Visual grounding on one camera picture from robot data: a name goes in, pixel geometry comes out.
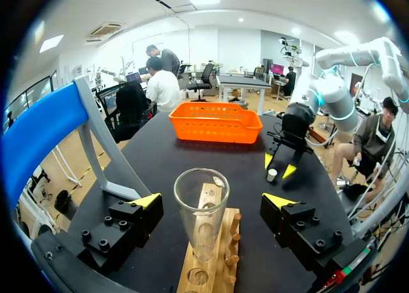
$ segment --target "person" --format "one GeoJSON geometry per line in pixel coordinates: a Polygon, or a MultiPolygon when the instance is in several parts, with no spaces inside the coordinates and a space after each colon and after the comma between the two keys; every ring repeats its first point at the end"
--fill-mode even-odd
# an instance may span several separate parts
{"type": "Polygon", "coordinates": [[[289,72],[286,75],[286,83],[287,85],[284,86],[284,97],[286,97],[286,99],[291,97],[291,94],[293,93],[294,90],[294,85],[295,85],[295,77],[296,77],[296,73],[293,71],[294,68],[293,67],[288,67],[289,72]]]}
{"type": "Polygon", "coordinates": [[[158,105],[158,111],[170,113],[181,102],[179,82],[172,72],[162,69],[160,58],[150,58],[146,68],[152,76],[146,88],[146,98],[158,105]]]}
{"type": "Polygon", "coordinates": [[[146,54],[151,58],[160,55],[160,57],[162,58],[163,69],[165,71],[172,72],[176,77],[178,77],[180,61],[175,53],[173,53],[169,49],[163,49],[161,55],[160,50],[156,47],[156,45],[149,45],[146,48],[146,54]]]}
{"type": "MultiPolygon", "coordinates": [[[[394,142],[395,132],[392,128],[392,122],[397,115],[397,110],[393,99],[385,98],[383,100],[383,114],[372,115],[363,121],[354,134],[353,143],[338,145],[332,163],[331,181],[334,186],[336,186],[337,177],[341,172],[343,159],[346,159],[350,166],[354,164],[367,179],[372,174],[375,176],[378,173],[379,166],[376,163],[383,162],[394,142]]],[[[394,150],[395,144],[374,183],[375,187],[366,194],[366,202],[373,200],[383,189],[383,178],[392,163],[394,150]]]]}

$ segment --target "blue chair back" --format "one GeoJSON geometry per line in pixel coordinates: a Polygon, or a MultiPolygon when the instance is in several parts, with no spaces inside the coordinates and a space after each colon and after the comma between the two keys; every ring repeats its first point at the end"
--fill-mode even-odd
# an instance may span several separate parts
{"type": "Polygon", "coordinates": [[[14,121],[1,141],[3,185],[11,209],[47,154],[87,121],[75,83],[45,96],[14,121]]]}

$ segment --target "clear plastic cup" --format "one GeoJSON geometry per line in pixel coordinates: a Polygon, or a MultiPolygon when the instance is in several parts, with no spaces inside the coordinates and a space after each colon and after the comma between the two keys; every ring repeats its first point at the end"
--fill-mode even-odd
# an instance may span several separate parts
{"type": "Polygon", "coordinates": [[[208,261],[229,198],[229,182],[215,170],[192,168],[176,179],[174,197],[195,258],[208,261]]]}

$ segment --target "black bolt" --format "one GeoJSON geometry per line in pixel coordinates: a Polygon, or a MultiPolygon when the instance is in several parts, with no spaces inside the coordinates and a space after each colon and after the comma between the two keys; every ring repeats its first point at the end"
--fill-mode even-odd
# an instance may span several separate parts
{"type": "Polygon", "coordinates": [[[91,232],[89,232],[89,230],[83,230],[81,235],[84,242],[88,242],[91,239],[91,232]]]}
{"type": "Polygon", "coordinates": [[[313,224],[317,225],[318,223],[320,223],[320,218],[318,216],[314,216],[313,217],[313,224]]]}
{"type": "Polygon", "coordinates": [[[120,221],[120,229],[121,230],[128,229],[128,222],[127,221],[120,221]]]}
{"type": "Polygon", "coordinates": [[[305,223],[303,221],[297,221],[295,224],[298,229],[303,229],[305,226],[305,223]]]}
{"type": "Polygon", "coordinates": [[[316,249],[322,249],[322,248],[324,248],[324,246],[325,246],[325,241],[324,240],[319,239],[319,240],[315,241],[315,248],[316,249]]]}
{"type": "Polygon", "coordinates": [[[107,251],[109,249],[109,243],[106,239],[100,239],[98,245],[102,251],[107,251]]]}
{"type": "Polygon", "coordinates": [[[112,217],[110,217],[110,216],[104,217],[104,224],[105,225],[111,226],[113,222],[114,222],[114,220],[112,219],[112,217]]]}
{"type": "Polygon", "coordinates": [[[52,260],[52,252],[51,251],[48,251],[48,252],[46,252],[45,253],[45,258],[47,259],[47,260],[52,260]]]}
{"type": "Polygon", "coordinates": [[[332,235],[335,239],[338,241],[342,240],[343,238],[343,232],[340,230],[334,231],[334,234],[332,235]]]}

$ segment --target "ceiling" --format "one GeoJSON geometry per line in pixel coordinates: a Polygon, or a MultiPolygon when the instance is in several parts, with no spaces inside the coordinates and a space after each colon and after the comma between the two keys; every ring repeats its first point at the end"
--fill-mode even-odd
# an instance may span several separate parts
{"type": "Polygon", "coordinates": [[[164,17],[178,17],[191,28],[234,26],[286,35],[292,35],[296,26],[302,32],[299,38],[324,48],[340,44],[334,36],[339,30],[355,33],[361,42],[379,36],[396,39],[394,28],[376,18],[368,0],[220,0],[220,4],[208,6],[193,6],[189,0],[159,1],[54,0],[39,17],[45,21],[41,41],[35,44],[34,38],[27,36],[13,87],[43,72],[62,52],[85,47],[92,30],[106,21],[125,24],[124,32],[164,17]],[[238,22],[238,17],[245,21],[238,22]],[[39,53],[44,40],[61,34],[64,38],[57,47],[39,53]]]}

